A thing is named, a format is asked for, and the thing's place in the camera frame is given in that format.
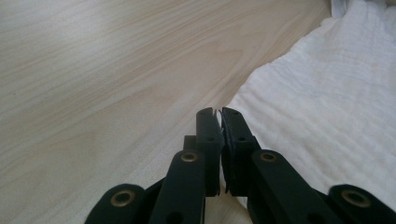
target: textured fabric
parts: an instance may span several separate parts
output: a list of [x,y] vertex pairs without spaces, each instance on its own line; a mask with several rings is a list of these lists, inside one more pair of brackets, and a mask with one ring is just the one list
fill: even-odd
[[396,210],[396,9],[349,0],[228,107],[314,189],[351,184]]

